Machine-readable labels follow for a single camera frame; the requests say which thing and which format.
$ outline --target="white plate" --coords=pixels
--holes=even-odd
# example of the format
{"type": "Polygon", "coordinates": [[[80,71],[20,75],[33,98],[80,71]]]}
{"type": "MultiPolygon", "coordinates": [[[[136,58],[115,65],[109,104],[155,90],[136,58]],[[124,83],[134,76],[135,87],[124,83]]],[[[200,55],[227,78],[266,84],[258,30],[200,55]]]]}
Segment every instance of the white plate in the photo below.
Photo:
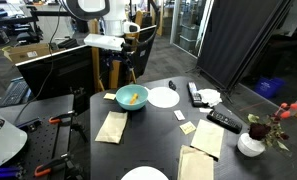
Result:
{"type": "Polygon", "coordinates": [[[149,91],[148,101],[159,108],[173,107],[179,100],[179,94],[168,87],[156,87],[149,91]]]}
{"type": "Polygon", "coordinates": [[[142,166],[129,171],[121,180],[168,180],[158,169],[142,166]]]}

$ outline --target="gray floor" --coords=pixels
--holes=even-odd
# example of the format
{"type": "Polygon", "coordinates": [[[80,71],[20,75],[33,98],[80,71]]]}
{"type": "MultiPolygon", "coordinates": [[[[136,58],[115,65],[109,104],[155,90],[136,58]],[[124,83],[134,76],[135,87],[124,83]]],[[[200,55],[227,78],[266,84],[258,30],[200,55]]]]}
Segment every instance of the gray floor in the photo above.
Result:
{"type": "MultiPolygon", "coordinates": [[[[200,88],[214,88],[214,86],[198,71],[191,70],[195,67],[197,60],[188,55],[186,52],[169,44],[169,39],[157,36],[152,47],[152,51],[148,60],[145,74],[138,78],[138,83],[154,81],[163,78],[174,76],[189,76],[192,77],[200,88]]],[[[20,73],[12,63],[7,60],[2,51],[0,51],[0,96],[4,93],[4,87],[7,87],[9,81],[20,76],[20,73]]],[[[246,120],[249,113],[264,116],[270,114],[277,109],[277,106],[271,102],[253,93],[248,88],[237,85],[231,95],[231,104],[224,95],[221,96],[223,104],[242,120],[246,120]]],[[[85,132],[90,141],[94,137],[89,137],[89,110],[80,114],[77,121],[80,121],[85,126],[85,132]]],[[[290,140],[286,145],[293,149],[294,166],[297,167],[297,119],[292,117],[287,121],[282,122],[285,131],[290,135],[290,140]]],[[[89,179],[90,166],[90,146],[89,143],[84,143],[78,132],[72,131],[70,151],[75,155],[74,161],[80,163],[85,171],[85,179],[89,179]]]]}

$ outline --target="black remote control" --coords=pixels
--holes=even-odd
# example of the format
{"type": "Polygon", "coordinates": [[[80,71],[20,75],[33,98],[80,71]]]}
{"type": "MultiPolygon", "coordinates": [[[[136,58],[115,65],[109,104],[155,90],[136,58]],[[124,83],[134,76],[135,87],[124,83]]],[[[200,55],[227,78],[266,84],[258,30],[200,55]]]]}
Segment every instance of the black remote control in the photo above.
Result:
{"type": "Polygon", "coordinates": [[[188,82],[188,91],[191,97],[191,103],[194,107],[204,107],[205,104],[201,101],[201,96],[197,92],[197,87],[194,82],[188,82]]]}
{"type": "Polygon", "coordinates": [[[217,111],[210,111],[207,115],[207,119],[210,121],[236,133],[239,134],[242,129],[242,124],[234,119],[228,118],[227,116],[218,113],[217,111]]]}

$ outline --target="black curtain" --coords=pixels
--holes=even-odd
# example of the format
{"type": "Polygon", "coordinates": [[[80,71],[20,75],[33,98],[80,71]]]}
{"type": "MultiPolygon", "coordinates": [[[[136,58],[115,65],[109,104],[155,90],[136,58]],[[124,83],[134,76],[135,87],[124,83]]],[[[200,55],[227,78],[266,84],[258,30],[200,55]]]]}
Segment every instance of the black curtain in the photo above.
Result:
{"type": "Polygon", "coordinates": [[[215,0],[197,67],[231,91],[291,0],[215,0]]]}

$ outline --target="computer monitor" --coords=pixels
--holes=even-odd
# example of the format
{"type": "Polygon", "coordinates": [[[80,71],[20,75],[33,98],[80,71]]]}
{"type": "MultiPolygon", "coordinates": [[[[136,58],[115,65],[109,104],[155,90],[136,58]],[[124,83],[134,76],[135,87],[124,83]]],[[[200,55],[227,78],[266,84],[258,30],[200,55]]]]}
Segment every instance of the computer monitor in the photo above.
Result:
{"type": "Polygon", "coordinates": [[[37,100],[74,94],[75,110],[87,109],[94,94],[92,51],[90,46],[79,46],[16,64],[34,96],[53,66],[52,73],[40,91],[37,100]]]}

